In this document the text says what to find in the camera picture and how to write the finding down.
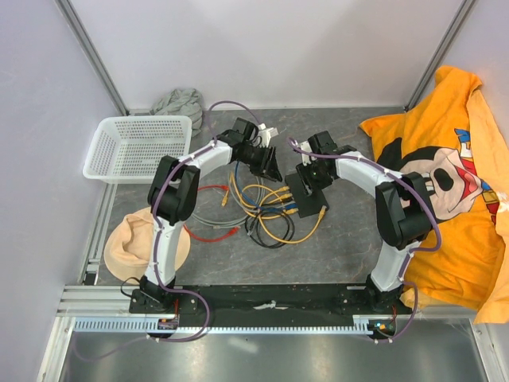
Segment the black network switch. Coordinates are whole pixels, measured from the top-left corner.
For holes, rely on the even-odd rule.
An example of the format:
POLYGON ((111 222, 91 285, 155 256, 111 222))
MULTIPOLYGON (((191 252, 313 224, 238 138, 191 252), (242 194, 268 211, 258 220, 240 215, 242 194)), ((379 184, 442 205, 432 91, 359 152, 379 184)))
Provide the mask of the black network switch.
POLYGON ((297 205, 300 218, 317 215, 323 207, 328 211, 329 204, 321 190, 309 191, 297 173, 285 176, 285 183, 297 205))

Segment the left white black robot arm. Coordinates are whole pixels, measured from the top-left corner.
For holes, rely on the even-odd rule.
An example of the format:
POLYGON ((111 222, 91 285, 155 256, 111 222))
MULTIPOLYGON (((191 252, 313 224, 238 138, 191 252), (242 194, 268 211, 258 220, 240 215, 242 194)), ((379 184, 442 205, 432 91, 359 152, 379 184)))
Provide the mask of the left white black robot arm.
POLYGON ((176 258, 185 222, 194 212, 201 178, 232 162, 242 162, 256 177, 281 181, 275 127, 238 118, 231 129, 180 158, 164 156, 154 175, 147 201, 153 216, 153 247, 149 265, 130 298, 132 314, 165 313, 180 291, 174 288, 176 258))

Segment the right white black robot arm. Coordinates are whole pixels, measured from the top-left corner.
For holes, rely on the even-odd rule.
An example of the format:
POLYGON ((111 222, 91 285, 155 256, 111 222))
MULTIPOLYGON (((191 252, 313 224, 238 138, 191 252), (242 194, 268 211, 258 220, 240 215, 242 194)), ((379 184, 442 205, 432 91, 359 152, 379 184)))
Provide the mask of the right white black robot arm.
POLYGON ((375 200, 376 225, 382 247, 365 282, 364 303, 382 313, 399 299, 410 261, 417 251, 435 251, 441 234, 425 180, 416 172, 390 170, 351 146, 337 146, 327 131, 298 143, 297 174, 305 190, 314 192, 340 179, 349 181, 375 200))

